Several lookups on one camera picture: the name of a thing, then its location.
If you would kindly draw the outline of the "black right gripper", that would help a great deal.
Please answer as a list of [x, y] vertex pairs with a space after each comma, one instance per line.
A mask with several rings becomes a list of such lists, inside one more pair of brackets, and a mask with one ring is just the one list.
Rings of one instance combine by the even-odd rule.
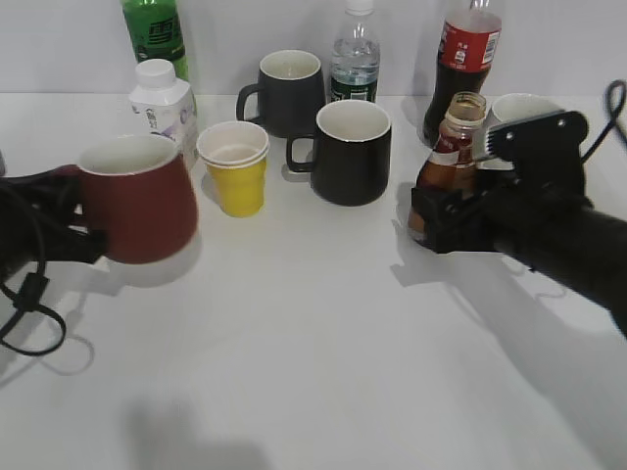
[[513, 165], [485, 197], [411, 189], [423, 220], [418, 243], [436, 254], [498, 251], [607, 309], [626, 330], [626, 223], [595, 210], [586, 195], [580, 145], [586, 118], [557, 111], [489, 127], [482, 157]]

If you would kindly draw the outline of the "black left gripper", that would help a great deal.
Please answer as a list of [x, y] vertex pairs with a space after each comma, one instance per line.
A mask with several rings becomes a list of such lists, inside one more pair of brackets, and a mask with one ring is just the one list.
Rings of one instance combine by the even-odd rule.
[[104, 231], [71, 229], [78, 220], [78, 168], [62, 165], [1, 178], [1, 280], [32, 261], [94, 264], [107, 253]]

